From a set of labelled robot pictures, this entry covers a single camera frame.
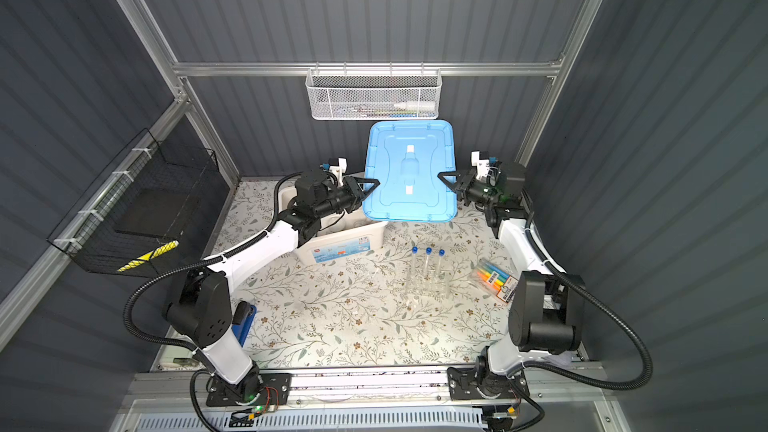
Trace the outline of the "blue plastic bin lid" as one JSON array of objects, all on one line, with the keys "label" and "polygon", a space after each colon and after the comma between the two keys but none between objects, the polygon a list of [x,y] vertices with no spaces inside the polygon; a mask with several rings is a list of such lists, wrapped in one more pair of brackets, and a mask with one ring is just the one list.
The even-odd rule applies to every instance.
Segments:
[{"label": "blue plastic bin lid", "polygon": [[369,134],[365,177],[379,185],[364,200],[363,212],[373,221],[449,222],[457,214],[457,198],[438,175],[455,170],[449,122],[377,122]]}]

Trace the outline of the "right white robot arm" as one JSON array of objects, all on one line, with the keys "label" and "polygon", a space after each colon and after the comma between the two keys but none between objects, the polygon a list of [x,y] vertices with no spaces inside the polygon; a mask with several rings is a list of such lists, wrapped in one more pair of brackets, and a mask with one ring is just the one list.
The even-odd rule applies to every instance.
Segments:
[{"label": "right white robot arm", "polygon": [[585,300],[554,275],[557,267],[538,241],[530,200],[524,190],[526,168],[473,151],[465,171],[438,178],[464,205],[482,212],[494,237],[511,259],[512,271],[497,297],[510,304],[507,332],[477,358],[474,381],[509,376],[529,352],[559,356],[581,345]]}]

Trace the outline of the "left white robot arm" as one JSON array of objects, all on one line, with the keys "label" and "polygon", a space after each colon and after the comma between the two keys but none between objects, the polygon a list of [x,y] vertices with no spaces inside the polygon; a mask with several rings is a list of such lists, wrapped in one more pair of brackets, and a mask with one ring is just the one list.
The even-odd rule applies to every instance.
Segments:
[{"label": "left white robot arm", "polygon": [[380,186],[370,178],[333,179],[322,167],[292,177],[295,199],[285,208],[276,205],[263,231],[209,257],[205,265],[182,271],[173,281],[163,312],[170,326],[191,340],[192,351],[206,368],[230,385],[257,374],[257,366],[232,331],[234,291],[258,270],[314,238],[324,218],[361,208]]}]

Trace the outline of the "blue-capped test tube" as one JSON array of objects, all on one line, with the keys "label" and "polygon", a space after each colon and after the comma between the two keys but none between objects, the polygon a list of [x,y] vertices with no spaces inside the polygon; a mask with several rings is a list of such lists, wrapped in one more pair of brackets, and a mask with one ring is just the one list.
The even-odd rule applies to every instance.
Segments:
[{"label": "blue-capped test tube", "polygon": [[438,261],[436,264],[436,277],[440,280],[444,278],[444,268],[443,268],[444,257],[445,257],[445,250],[440,249],[438,253]]},{"label": "blue-capped test tube", "polygon": [[432,256],[433,249],[431,247],[427,247],[425,249],[425,259],[423,263],[423,270],[422,270],[422,279],[424,281],[427,281],[430,278],[430,259]]},{"label": "blue-capped test tube", "polygon": [[408,273],[409,287],[412,291],[417,289],[417,265],[418,265],[418,252],[417,246],[413,246],[411,249],[410,268]]}]

